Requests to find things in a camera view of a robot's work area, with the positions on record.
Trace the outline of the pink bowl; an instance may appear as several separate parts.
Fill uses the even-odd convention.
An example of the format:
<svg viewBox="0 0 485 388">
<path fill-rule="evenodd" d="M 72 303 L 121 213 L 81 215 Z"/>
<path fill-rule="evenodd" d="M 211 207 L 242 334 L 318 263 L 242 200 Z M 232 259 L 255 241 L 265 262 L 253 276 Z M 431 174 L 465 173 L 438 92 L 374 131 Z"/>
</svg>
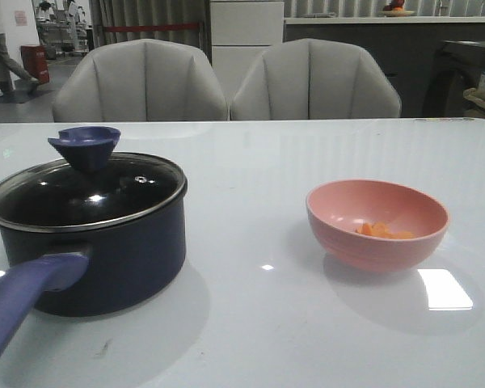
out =
<svg viewBox="0 0 485 388">
<path fill-rule="evenodd" d="M 324 183 L 306 197 L 308 220 L 320 245 L 340 262 L 368 272 L 398 272 L 426 260 L 439 246 L 450 215 L 433 197 L 397 183 L 345 179 Z M 383 222 L 411 239 L 369 237 L 363 223 Z"/>
</svg>

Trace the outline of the glass lid with blue knob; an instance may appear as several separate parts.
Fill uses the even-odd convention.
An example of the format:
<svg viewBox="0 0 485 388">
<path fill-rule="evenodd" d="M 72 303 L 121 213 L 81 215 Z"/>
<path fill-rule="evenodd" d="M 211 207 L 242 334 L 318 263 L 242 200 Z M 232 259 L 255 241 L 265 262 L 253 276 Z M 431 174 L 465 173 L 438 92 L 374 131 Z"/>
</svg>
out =
<svg viewBox="0 0 485 388">
<path fill-rule="evenodd" d="M 0 226 L 64 233 L 116 226 L 178 200 L 187 178 L 174 162 L 115 150 L 120 130 L 63 129 L 48 143 L 60 158 L 0 182 Z"/>
</svg>

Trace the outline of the right grey upholstered chair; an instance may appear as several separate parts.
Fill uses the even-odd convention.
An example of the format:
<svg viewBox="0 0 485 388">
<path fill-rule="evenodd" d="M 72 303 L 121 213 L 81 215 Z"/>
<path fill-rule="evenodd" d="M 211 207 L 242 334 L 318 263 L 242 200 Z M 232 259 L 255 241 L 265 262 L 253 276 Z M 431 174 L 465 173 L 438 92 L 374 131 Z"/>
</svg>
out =
<svg viewBox="0 0 485 388">
<path fill-rule="evenodd" d="M 273 45 L 250 65 L 231 120 L 398 118 L 398 92 L 364 48 L 300 39 Z"/>
</svg>

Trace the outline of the grey upholstered chair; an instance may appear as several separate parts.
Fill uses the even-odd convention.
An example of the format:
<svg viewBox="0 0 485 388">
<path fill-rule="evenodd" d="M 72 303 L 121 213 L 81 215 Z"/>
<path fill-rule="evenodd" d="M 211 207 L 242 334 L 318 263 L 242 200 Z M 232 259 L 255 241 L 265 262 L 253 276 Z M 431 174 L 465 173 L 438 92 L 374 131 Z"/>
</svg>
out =
<svg viewBox="0 0 485 388">
<path fill-rule="evenodd" d="M 155 39 L 89 52 L 57 92 L 56 122 L 227 120 L 228 103 L 205 53 Z"/>
<path fill-rule="evenodd" d="M 273 45 L 250 65 L 231 120 L 398 118 L 398 92 L 364 48 L 300 39 Z"/>
</svg>

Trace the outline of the left grey upholstered chair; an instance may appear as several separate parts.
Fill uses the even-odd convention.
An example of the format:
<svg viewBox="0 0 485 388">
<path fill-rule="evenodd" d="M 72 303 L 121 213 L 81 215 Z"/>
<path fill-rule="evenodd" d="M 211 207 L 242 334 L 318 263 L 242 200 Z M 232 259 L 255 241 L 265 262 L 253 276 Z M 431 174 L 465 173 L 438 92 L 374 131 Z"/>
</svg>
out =
<svg viewBox="0 0 485 388">
<path fill-rule="evenodd" d="M 205 53 L 155 39 L 89 52 L 57 92 L 56 122 L 227 120 L 228 103 Z"/>
</svg>

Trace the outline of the white cabinet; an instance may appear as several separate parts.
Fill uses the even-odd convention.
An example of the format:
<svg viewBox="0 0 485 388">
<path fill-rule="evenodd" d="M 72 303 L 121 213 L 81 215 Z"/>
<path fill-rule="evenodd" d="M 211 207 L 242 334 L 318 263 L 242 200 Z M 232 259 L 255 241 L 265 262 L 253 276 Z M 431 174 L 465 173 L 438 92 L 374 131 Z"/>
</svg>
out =
<svg viewBox="0 0 485 388">
<path fill-rule="evenodd" d="M 255 56 L 283 41 L 282 1 L 211 1 L 212 67 L 231 99 Z"/>
</svg>

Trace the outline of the dark blue saucepan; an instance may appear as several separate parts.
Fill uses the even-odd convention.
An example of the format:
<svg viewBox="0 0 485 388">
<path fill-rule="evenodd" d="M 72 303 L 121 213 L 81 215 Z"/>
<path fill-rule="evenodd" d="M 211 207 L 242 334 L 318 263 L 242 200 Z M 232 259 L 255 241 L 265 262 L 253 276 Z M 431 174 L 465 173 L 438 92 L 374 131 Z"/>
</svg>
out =
<svg viewBox="0 0 485 388">
<path fill-rule="evenodd" d="M 10 265 L 0 277 L 0 356 L 32 309 L 66 317 L 109 314 L 165 288 L 185 258 L 185 194 L 149 215 L 96 230 L 0 226 Z"/>
</svg>

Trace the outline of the red barrier belt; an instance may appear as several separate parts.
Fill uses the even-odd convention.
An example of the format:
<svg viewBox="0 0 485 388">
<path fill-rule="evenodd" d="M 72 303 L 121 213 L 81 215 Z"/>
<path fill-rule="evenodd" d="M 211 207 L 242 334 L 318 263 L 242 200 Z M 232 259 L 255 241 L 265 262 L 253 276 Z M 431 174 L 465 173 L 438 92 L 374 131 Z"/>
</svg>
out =
<svg viewBox="0 0 485 388">
<path fill-rule="evenodd" d="M 103 26 L 105 32 L 122 33 L 122 32 L 175 32 L 199 30 L 201 23 L 178 23 L 164 25 L 143 25 L 143 26 Z"/>
</svg>

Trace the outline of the grey counter with white top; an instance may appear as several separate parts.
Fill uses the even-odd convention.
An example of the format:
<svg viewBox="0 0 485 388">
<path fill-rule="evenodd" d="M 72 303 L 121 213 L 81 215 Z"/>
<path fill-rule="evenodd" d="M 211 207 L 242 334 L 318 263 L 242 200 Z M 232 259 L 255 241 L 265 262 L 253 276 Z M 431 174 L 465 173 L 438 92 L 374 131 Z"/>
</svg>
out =
<svg viewBox="0 0 485 388">
<path fill-rule="evenodd" d="M 314 38 L 359 45 L 381 66 L 400 95 L 404 117 L 422 115 L 433 56 L 445 40 L 485 41 L 485 18 L 287 18 L 286 41 Z"/>
</svg>

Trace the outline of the fruit plate on counter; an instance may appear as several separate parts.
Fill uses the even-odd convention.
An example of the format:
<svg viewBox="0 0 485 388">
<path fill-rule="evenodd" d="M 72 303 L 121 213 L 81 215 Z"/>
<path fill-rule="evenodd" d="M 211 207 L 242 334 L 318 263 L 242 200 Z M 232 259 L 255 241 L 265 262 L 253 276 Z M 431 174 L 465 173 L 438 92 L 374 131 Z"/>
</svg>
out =
<svg viewBox="0 0 485 388">
<path fill-rule="evenodd" d="M 405 8 L 405 0 L 390 0 L 380 11 L 385 17 L 407 17 L 415 14 Z"/>
</svg>

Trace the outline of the red bin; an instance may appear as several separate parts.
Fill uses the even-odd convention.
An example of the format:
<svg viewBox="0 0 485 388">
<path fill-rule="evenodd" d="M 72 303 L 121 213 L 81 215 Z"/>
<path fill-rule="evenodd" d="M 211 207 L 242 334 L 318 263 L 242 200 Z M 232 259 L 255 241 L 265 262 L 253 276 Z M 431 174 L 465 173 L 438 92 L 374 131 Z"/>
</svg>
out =
<svg viewBox="0 0 485 388">
<path fill-rule="evenodd" d="M 24 69 L 41 84 L 49 83 L 49 69 L 46 51 L 42 45 L 26 44 L 20 46 Z"/>
</svg>

